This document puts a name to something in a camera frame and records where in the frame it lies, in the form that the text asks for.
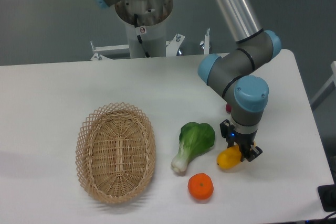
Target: oval wicker basket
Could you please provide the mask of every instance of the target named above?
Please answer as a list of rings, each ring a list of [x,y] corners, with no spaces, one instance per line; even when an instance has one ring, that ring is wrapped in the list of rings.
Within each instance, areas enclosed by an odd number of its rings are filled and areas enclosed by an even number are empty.
[[[76,148],[81,186],[103,203],[121,203],[141,193],[155,167],[151,123],[137,107],[111,103],[83,122]]]

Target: metal bracket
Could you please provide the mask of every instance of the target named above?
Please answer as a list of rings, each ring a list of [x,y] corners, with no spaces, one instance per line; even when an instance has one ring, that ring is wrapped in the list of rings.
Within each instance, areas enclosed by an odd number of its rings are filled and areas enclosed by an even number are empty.
[[[173,40],[166,41],[166,57],[176,56],[184,39],[185,36],[176,34]],[[130,52],[129,45],[95,47],[93,45],[93,41],[90,41],[90,43],[92,52],[94,53],[90,60],[111,60],[113,58],[119,58],[122,54],[129,54]]]

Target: white table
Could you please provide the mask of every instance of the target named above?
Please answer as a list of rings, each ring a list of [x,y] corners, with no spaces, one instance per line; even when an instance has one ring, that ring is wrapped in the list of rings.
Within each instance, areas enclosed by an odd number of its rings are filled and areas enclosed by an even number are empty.
[[[319,185],[332,184],[294,55],[283,50],[255,72],[270,87],[256,137],[264,153],[230,172],[219,124],[225,101],[197,75],[204,56],[0,67],[0,223],[270,223],[322,218]],[[101,204],[80,187],[75,149],[82,122],[110,102],[142,109],[156,136],[156,170],[136,201]],[[207,122],[215,148],[184,177],[170,162],[181,126]],[[214,194],[197,204],[187,182],[205,172]]]

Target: yellow fruit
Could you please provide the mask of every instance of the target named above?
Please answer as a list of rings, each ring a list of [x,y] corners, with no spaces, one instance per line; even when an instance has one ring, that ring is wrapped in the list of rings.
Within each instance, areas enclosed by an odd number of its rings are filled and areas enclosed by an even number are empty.
[[[217,157],[217,165],[221,169],[231,169],[232,167],[240,163],[241,153],[239,151],[239,146],[234,145],[224,151],[222,151]]]

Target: black cable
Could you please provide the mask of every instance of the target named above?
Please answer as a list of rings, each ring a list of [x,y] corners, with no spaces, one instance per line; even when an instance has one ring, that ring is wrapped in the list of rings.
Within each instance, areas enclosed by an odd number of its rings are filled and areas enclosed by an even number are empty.
[[[336,215],[336,211],[333,212],[332,214],[329,214],[328,216],[325,216],[324,220],[328,220],[331,216]]]
[[[135,19],[135,21],[134,21],[134,27],[135,27],[135,28],[138,28],[139,25],[138,25],[138,15],[137,15],[137,14],[134,14],[134,19]],[[141,47],[142,47],[142,49],[143,49],[143,52],[144,52],[145,55],[146,55],[146,58],[150,58],[151,56],[149,55],[148,51],[147,51],[146,48],[145,48],[145,45],[143,44],[141,35],[137,35],[136,37],[138,38],[138,41],[139,41],[139,43],[140,43],[140,45],[141,45]]]

